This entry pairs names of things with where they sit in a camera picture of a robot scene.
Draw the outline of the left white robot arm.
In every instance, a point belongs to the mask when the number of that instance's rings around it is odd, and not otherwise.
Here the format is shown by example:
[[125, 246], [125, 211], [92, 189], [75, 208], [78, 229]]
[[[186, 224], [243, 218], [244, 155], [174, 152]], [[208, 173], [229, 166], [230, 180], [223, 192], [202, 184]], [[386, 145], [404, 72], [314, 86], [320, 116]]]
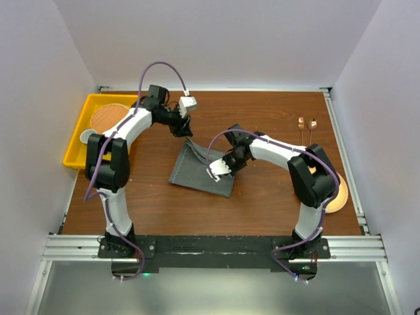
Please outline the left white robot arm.
[[155, 123], [168, 126], [174, 137], [193, 135], [189, 113], [198, 107], [196, 99], [185, 90], [175, 107], [170, 109], [168, 93], [164, 87], [150, 86], [147, 95], [138, 97], [112, 128], [88, 139], [85, 176], [90, 183], [85, 199], [95, 195], [100, 198], [106, 217], [105, 246], [119, 257], [140, 253], [125, 197], [125, 186], [130, 177], [129, 147]]

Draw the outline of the grey cloth napkin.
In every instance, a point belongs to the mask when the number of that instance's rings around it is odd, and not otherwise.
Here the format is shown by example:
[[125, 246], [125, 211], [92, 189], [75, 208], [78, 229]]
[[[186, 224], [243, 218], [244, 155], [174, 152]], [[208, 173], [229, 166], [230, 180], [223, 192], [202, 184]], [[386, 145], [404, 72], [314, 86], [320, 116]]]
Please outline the grey cloth napkin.
[[206, 171], [207, 148], [187, 137], [178, 154], [169, 177], [169, 182], [178, 186], [192, 188], [217, 196], [229, 198], [234, 178], [227, 177], [215, 182]]

